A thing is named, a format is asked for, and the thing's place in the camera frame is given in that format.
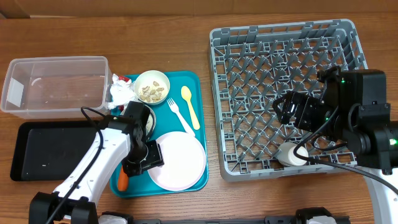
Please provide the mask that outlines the orange carrot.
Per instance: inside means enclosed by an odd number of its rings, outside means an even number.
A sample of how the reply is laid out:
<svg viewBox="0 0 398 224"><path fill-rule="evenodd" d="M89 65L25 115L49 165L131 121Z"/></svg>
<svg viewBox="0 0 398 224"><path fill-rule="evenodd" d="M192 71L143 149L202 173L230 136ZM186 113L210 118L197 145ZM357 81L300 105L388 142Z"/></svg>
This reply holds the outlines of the orange carrot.
<svg viewBox="0 0 398 224"><path fill-rule="evenodd" d="M118 178L118 190L124 192L128 189L128 186L129 186L129 177L124 172L123 166L121 166Z"/></svg>

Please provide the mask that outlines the pink round plate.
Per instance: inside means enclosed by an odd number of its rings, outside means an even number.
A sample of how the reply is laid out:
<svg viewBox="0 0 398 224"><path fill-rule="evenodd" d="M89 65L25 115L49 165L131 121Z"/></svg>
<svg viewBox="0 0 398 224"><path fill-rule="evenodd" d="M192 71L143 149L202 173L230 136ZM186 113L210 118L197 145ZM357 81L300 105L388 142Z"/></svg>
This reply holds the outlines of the pink round plate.
<svg viewBox="0 0 398 224"><path fill-rule="evenodd" d="M200 141L191 134L172 131L156 139L164 164L148 170L159 187L169 191L186 190L202 177L206 153Z"/></svg>

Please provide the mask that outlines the white paper cup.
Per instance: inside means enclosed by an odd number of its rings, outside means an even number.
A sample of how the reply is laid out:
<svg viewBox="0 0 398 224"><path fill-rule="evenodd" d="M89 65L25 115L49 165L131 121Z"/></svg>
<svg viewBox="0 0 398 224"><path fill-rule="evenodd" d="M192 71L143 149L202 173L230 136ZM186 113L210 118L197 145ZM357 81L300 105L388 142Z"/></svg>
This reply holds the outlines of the white paper cup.
<svg viewBox="0 0 398 224"><path fill-rule="evenodd" d="M284 142L279 146L276 158L283 166L304 166L307 163L294 155L296 146L294 142Z"/></svg>

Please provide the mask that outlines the white plastic fork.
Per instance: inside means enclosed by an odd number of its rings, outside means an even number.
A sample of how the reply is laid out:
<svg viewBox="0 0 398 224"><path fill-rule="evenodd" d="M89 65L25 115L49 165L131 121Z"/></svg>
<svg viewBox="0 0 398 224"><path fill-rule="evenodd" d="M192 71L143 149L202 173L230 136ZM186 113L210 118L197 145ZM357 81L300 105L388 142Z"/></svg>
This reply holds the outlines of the white plastic fork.
<svg viewBox="0 0 398 224"><path fill-rule="evenodd" d="M179 112L179 107L176 104L176 102L174 102L174 100L172 98L168 98L167 99L167 104L168 104L170 110L177 115L177 117L178 117L179 121L181 122L185 132L188 133L188 134L191 134L192 136L195 136L195 133L194 133L193 129L188 125L188 123L185 121L185 119L183 118L183 116Z"/></svg>

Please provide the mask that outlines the yellow plastic spoon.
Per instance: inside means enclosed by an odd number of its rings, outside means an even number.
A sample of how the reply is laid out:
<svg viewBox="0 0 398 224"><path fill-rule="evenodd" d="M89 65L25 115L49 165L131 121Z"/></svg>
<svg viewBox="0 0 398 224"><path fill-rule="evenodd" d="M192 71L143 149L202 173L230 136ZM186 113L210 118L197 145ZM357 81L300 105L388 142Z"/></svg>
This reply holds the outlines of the yellow plastic spoon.
<svg viewBox="0 0 398 224"><path fill-rule="evenodd" d="M194 130L199 130L200 129L200 124L199 124L197 115L195 113L195 110L193 109L193 105L192 105L192 102L191 102L192 93L191 93L190 89L187 86L183 86L181 88L181 96L187 102L187 106L188 106L188 110L189 110L189 113L190 113L190 118L191 118L192 126L193 126Z"/></svg>

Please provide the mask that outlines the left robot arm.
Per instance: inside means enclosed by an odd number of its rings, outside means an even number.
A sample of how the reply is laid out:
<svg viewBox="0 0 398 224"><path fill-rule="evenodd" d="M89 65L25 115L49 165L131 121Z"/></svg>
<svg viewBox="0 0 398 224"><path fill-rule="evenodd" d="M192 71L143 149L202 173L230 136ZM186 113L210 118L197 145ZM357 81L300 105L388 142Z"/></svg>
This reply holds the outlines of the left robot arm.
<svg viewBox="0 0 398 224"><path fill-rule="evenodd" d="M160 145L150 140L146 128L153 111L131 101L124 114L104 115L93 123L96 136L73 172L51 194L39 192L29 207L29 223L50 224L64 219L71 223L133 223L131 215L117 212L97 214L97 203L117 166L127 177L164 164Z"/></svg>

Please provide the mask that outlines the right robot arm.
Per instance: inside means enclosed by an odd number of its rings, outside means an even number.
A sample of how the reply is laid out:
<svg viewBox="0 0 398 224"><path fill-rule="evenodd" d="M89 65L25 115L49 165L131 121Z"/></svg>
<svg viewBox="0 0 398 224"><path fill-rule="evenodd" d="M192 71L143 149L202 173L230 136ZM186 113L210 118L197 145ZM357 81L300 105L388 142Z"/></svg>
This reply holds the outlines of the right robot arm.
<svg viewBox="0 0 398 224"><path fill-rule="evenodd" d="M391 105L386 100L386 74L331 67L320 70L317 79L325 87L318 98L289 91L274 100L278 120L287 124L294 119L296 128L311 133L299 147L320 136L343 141L356 156L358 166L305 157L297 151L294 156L362 175L371 196L374 221L397 223L397 121L391 120Z"/></svg>

